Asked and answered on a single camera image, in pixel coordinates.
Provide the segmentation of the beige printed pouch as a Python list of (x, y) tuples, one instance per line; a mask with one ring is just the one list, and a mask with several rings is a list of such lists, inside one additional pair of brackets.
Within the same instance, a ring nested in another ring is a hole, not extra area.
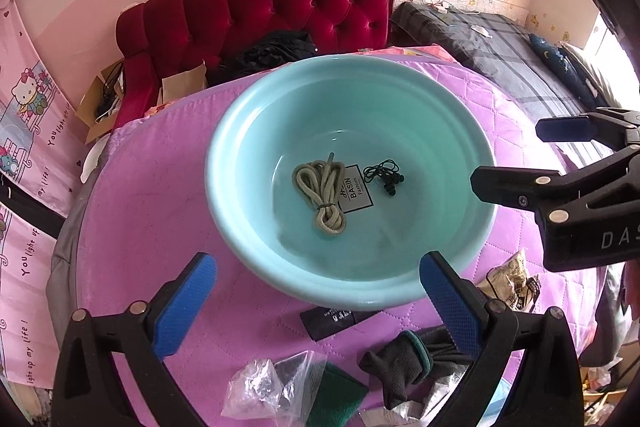
[(525, 249), (491, 268), (477, 287), (486, 297), (499, 299), (518, 312), (533, 312), (541, 294), (538, 275), (530, 275), (527, 270)]

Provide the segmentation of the black earphones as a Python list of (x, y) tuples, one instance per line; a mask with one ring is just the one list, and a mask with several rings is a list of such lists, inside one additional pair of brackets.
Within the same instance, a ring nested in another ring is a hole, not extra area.
[(366, 183), (379, 179), (385, 192), (390, 196), (395, 196), (397, 193), (396, 186), (405, 181), (405, 176), (400, 172), (397, 162), (392, 158), (387, 158), (373, 166), (367, 166), (363, 169), (362, 175)]

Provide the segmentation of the clear zip plastic bag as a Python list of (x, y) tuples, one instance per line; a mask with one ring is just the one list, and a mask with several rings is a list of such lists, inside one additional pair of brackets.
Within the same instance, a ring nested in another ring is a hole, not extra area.
[(325, 370), (326, 356), (311, 350), (277, 362), (250, 361), (230, 379), (221, 416), (305, 426)]

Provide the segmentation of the navy star pillow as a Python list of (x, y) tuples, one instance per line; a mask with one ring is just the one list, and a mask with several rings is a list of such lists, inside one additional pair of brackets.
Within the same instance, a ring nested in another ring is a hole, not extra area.
[(578, 98), (585, 109), (593, 110), (601, 104), (603, 98), (596, 89), (590, 87), (586, 76), (578, 72), (564, 52), (535, 34), (529, 34), (528, 38), (530, 46), (544, 65)]

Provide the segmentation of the dark plaid bed blanket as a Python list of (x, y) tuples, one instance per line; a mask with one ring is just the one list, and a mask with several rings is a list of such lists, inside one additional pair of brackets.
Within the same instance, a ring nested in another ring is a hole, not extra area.
[(503, 15), (404, 2), (390, 21), (403, 37), (419, 46), (437, 44), (490, 80), (533, 122), (591, 112), (536, 55), (531, 32)]

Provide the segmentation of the white green printed packet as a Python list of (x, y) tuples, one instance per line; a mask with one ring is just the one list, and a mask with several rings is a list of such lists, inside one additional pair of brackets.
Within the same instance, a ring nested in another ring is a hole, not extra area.
[(391, 410), (378, 407), (362, 411), (359, 413), (360, 419), (367, 427), (428, 426), (456, 390), (463, 376), (464, 374), (459, 372), (440, 377), (434, 381), (430, 392), (422, 401), (409, 400)]

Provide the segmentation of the black knit gloves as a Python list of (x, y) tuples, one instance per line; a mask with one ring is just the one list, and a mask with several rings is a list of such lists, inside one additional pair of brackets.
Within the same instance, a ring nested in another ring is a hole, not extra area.
[(461, 352), (444, 325), (402, 331), (380, 350), (367, 351), (359, 368), (382, 385), (384, 407), (391, 410), (408, 400), (409, 390), (426, 379), (450, 376), (473, 359)]

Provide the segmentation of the teal plastic basin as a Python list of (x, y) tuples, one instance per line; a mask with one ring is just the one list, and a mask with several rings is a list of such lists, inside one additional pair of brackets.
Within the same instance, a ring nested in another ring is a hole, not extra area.
[[(388, 195), (363, 169), (392, 158)], [(495, 161), (471, 109), (418, 70), (374, 56), (310, 58), (263, 75), (221, 117), (205, 164), (210, 213), (262, 281), (322, 307), (379, 310), (424, 295), (421, 257), (457, 270), (496, 210), (470, 178)]]

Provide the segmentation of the green scouring pad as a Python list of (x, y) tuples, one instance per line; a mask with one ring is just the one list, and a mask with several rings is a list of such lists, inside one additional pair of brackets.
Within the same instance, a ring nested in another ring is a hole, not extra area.
[(344, 427), (357, 413), (368, 394), (368, 387), (338, 366), (324, 368), (307, 427)]

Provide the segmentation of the black rolled bag bundle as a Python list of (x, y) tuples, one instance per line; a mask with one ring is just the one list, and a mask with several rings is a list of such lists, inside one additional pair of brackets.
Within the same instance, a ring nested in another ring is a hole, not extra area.
[(376, 314), (378, 311), (350, 311), (314, 307), (300, 312), (299, 318), (309, 338), (320, 341), (343, 332), (345, 329), (350, 329)]

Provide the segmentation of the pink cartoon curtain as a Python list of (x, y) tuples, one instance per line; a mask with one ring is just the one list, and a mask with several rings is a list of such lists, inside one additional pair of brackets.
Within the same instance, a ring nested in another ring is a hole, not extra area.
[[(1, 0), (1, 179), (65, 218), (80, 187), (85, 128), (41, 62), (15, 0)], [(58, 343), (46, 286), (55, 239), (1, 207), (1, 373), (50, 389)]]

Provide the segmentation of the red velvet tufted sofa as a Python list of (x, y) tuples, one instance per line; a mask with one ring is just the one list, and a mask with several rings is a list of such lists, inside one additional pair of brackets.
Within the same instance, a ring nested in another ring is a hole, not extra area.
[(306, 31), (322, 54), (382, 49), (390, 0), (148, 0), (122, 12), (125, 94), (116, 127), (155, 105), (162, 81), (215, 69), (277, 30)]

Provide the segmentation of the black garment on sofa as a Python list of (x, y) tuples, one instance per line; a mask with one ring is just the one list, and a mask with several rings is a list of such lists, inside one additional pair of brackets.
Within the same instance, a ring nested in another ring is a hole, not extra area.
[(207, 69), (205, 78), (207, 86), (214, 87), (318, 54), (307, 31), (277, 30), (238, 55), (224, 58), (215, 68)]

